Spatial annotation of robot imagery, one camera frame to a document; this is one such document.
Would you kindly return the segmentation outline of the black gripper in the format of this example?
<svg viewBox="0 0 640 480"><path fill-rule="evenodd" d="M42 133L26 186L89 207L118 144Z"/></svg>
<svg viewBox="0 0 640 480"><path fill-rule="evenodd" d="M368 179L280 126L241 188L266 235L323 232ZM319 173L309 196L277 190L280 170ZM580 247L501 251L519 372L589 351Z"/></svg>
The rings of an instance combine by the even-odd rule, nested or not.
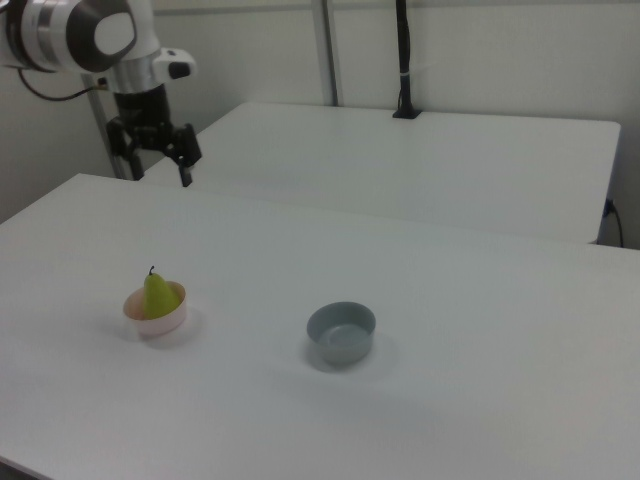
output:
<svg viewBox="0 0 640 480"><path fill-rule="evenodd" d="M115 94L118 117L106 124L111 152L128 163L132 177L142 179L144 169L138 147L165 150L178 166L181 184L192 184L191 170L202 158L191 124L173 127L164 85L142 93Z"/></svg>

